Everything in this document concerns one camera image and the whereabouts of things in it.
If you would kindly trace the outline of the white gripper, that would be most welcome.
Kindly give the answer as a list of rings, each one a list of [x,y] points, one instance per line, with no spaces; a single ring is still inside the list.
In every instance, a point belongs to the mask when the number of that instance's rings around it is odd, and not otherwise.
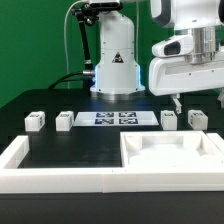
[[[176,113],[182,113],[180,94],[222,88],[218,96],[224,109],[224,46],[215,59],[203,64],[190,64],[183,56],[154,58],[149,66],[149,90],[155,95],[172,95]]]

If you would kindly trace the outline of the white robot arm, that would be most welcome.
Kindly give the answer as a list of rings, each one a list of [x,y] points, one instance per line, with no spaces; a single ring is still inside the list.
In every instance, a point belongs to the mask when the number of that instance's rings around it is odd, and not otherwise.
[[[85,56],[94,97],[127,99],[146,89],[134,57],[134,24],[119,12],[123,1],[81,0],[81,7],[71,8],[81,30],[100,23],[100,62],[92,65]],[[177,100],[181,93],[224,88],[224,0],[150,0],[150,8],[153,21],[174,30],[152,47],[150,92]]]

